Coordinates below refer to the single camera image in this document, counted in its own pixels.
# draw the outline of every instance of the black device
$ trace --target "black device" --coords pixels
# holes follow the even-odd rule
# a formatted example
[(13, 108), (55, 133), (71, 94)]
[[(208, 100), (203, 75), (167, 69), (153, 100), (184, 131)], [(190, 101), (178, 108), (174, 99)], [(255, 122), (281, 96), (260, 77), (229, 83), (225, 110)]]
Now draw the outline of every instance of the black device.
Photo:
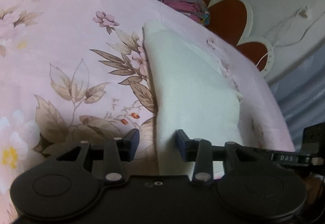
[[(193, 178), (131, 176), (122, 161), (133, 160), (139, 131), (104, 145), (73, 143), (26, 171), (10, 195), (20, 217), (15, 224), (258, 224), (314, 223), (300, 211), (307, 196), (302, 179), (288, 168), (323, 172), (317, 155), (262, 150), (227, 142), (212, 146), (182, 130), (176, 144), (184, 162), (195, 162)], [(103, 179), (92, 163), (103, 160)], [(225, 175), (213, 179), (212, 161)]]

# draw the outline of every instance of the pink bed sheet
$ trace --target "pink bed sheet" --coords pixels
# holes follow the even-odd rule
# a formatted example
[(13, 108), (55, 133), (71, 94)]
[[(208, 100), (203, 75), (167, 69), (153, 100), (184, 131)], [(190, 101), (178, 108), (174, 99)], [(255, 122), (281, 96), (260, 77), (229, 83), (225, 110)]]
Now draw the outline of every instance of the pink bed sheet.
[(293, 151), (267, 84), (233, 47), (156, 0), (0, 0), (0, 223), (16, 217), (9, 188), (69, 141), (140, 130), (131, 174), (157, 174), (155, 115), (142, 27), (158, 19), (216, 55), (243, 95), (246, 145)]

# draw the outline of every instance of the yellow flower center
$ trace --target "yellow flower center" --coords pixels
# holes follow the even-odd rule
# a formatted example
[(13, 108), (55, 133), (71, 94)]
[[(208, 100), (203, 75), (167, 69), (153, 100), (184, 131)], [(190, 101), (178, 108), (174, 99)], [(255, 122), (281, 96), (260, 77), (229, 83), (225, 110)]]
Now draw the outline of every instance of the yellow flower center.
[(3, 165), (9, 165), (12, 169), (15, 169), (17, 160), (18, 160), (18, 154), (17, 154), (17, 151), (13, 147), (10, 147), (9, 149), (5, 149), (2, 152), (2, 164)]

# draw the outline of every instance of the light green fabric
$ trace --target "light green fabric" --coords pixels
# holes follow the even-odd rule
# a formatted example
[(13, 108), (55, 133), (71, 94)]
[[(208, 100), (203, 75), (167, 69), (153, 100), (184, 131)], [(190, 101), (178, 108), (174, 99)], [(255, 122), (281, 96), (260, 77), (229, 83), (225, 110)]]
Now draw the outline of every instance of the light green fabric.
[[(237, 92), (223, 78), (214, 56), (160, 22), (147, 22), (144, 35), (158, 101), (159, 172), (191, 175), (193, 164), (181, 161), (173, 134), (183, 129), (189, 138), (203, 138), (213, 145), (242, 144)], [(220, 162), (213, 167), (214, 173), (223, 171)]]

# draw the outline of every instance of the bed sheet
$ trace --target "bed sheet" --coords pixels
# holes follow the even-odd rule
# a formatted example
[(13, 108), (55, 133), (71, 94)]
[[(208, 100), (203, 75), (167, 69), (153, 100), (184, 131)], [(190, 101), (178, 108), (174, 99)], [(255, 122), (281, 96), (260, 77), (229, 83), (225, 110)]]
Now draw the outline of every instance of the bed sheet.
[(0, 223), (17, 217), (9, 197), (14, 178), (69, 141), (101, 143), (138, 128), (140, 146), (127, 169), (159, 172), (142, 31), (150, 19), (215, 56), (243, 95), (238, 126), (246, 145), (294, 150), (254, 66), (170, 7), (156, 0), (0, 0)]

